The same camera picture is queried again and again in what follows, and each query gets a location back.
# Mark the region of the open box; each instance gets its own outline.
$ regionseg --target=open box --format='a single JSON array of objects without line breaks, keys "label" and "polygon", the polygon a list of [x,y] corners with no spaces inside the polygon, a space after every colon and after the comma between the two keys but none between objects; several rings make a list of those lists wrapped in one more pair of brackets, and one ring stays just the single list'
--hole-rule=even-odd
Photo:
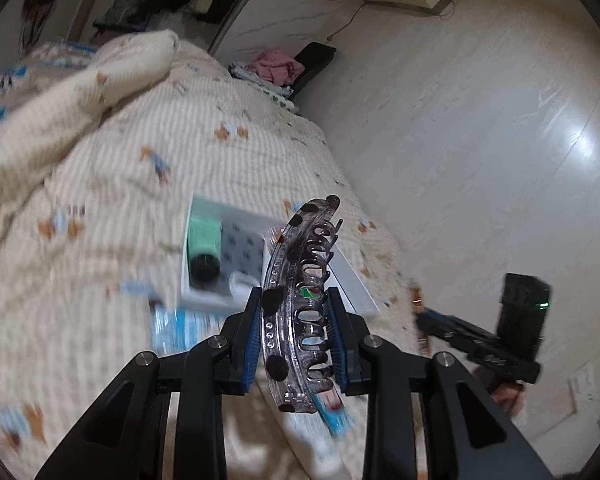
[{"label": "open box", "polygon": [[[231,294],[229,287],[225,286],[228,283],[227,276],[222,277],[221,283],[218,286],[208,290],[197,288],[190,282],[187,235],[189,231],[189,219],[192,215],[220,221],[222,224],[223,239],[225,230],[234,228],[234,226],[238,226],[240,232],[247,232],[249,234],[251,240],[254,242],[253,251],[256,254],[260,254],[262,258],[262,264],[258,265],[260,269],[260,286],[264,282],[270,260],[267,241],[271,238],[272,229],[281,228],[283,225],[277,220],[211,202],[198,196],[194,196],[191,200],[185,224],[186,228],[182,248],[180,305],[193,310],[212,312],[224,316],[243,311],[251,286],[246,282],[241,284],[240,287],[236,286],[234,288],[234,292],[238,291],[234,295]],[[378,306],[337,245],[333,247],[332,251],[333,258],[328,266],[331,276],[325,283],[325,287],[337,286],[340,289],[342,301],[348,312],[360,314],[363,317],[378,316],[380,314]],[[223,262],[221,262],[221,272],[223,270]]]}]

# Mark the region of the cream blanket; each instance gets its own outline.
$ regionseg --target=cream blanket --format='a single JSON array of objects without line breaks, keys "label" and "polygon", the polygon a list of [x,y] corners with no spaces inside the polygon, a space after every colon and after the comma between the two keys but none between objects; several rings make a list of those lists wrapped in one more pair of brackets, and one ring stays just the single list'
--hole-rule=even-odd
[{"label": "cream blanket", "polygon": [[[120,284],[176,305],[193,193],[281,221],[340,196],[340,249],[386,305],[370,328],[415,350],[395,243],[321,130],[170,31],[117,38],[0,124],[0,457],[17,478],[150,348],[147,298]],[[357,425],[338,445],[358,478],[366,407],[347,405]],[[306,477],[257,386],[224,413],[231,478]]]}]

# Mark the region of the silver screw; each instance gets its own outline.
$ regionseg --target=silver screw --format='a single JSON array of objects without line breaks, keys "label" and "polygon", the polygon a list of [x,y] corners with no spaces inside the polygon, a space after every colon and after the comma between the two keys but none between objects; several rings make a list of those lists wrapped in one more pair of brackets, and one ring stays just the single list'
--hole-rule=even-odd
[{"label": "silver screw", "polygon": [[140,352],[136,356],[136,364],[140,366],[148,366],[154,361],[154,355],[151,352]]},{"label": "silver screw", "polygon": [[226,343],[226,338],[223,335],[215,335],[209,338],[209,346],[211,348],[222,348]]},{"label": "silver screw", "polygon": [[443,365],[443,367],[449,368],[453,363],[456,362],[456,358],[453,357],[449,352],[440,352],[436,356],[436,361]]},{"label": "silver screw", "polygon": [[378,348],[382,344],[382,338],[379,335],[365,335],[362,340],[365,345],[371,346],[371,348]]}]

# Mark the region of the black bottle cap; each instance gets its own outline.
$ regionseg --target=black bottle cap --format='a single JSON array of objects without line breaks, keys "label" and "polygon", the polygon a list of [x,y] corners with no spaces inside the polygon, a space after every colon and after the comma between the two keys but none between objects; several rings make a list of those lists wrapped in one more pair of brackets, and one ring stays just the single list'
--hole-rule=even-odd
[{"label": "black bottle cap", "polygon": [[210,283],[220,275],[220,261],[212,254],[199,254],[189,262],[192,282]]}]

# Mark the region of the pink cloth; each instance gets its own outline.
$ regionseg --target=pink cloth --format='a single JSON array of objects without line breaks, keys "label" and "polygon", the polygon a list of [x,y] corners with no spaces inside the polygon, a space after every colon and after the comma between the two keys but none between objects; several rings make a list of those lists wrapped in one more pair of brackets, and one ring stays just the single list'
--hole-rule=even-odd
[{"label": "pink cloth", "polygon": [[291,85],[304,72],[304,65],[282,52],[279,48],[268,48],[247,66],[265,81],[274,85]]}]

